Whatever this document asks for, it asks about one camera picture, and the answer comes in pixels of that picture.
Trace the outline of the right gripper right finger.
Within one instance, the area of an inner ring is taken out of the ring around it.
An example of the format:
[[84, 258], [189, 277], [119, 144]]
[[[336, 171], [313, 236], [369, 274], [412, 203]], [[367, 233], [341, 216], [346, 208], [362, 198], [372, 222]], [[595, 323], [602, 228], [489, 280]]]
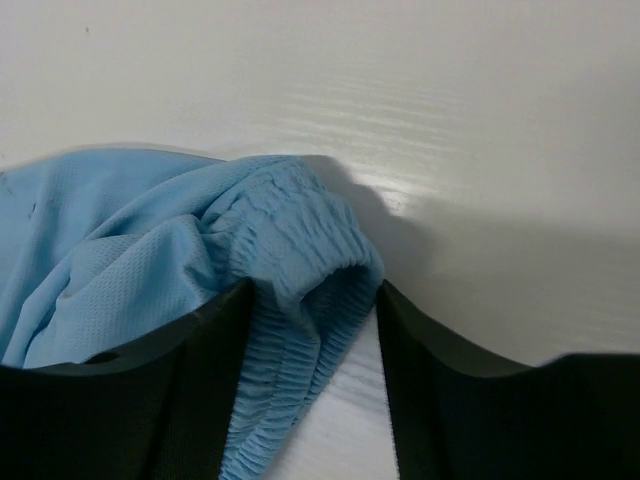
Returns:
[[421, 312], [376, 300], [403, 479], [635, 479], [639, 358], [579, 353], [530, 367]]

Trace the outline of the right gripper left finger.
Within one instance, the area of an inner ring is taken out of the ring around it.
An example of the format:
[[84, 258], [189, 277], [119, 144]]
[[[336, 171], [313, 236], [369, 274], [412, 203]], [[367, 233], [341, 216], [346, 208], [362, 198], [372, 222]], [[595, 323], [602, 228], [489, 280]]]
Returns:
[[254, 286], [88, 361], [1, 370], [5, 479], [215, 479]]

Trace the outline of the light blue shorts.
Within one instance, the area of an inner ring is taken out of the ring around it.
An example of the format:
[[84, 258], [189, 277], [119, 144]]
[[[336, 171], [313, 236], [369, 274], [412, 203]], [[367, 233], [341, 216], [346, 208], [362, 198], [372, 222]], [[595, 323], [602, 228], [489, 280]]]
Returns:
[[1, 361], [80, 362], [241, 278], [256, 306], [221, 475], [262, 477], [384, 277], [349, 204], [293, 156], [79, 150], [1, 175]]

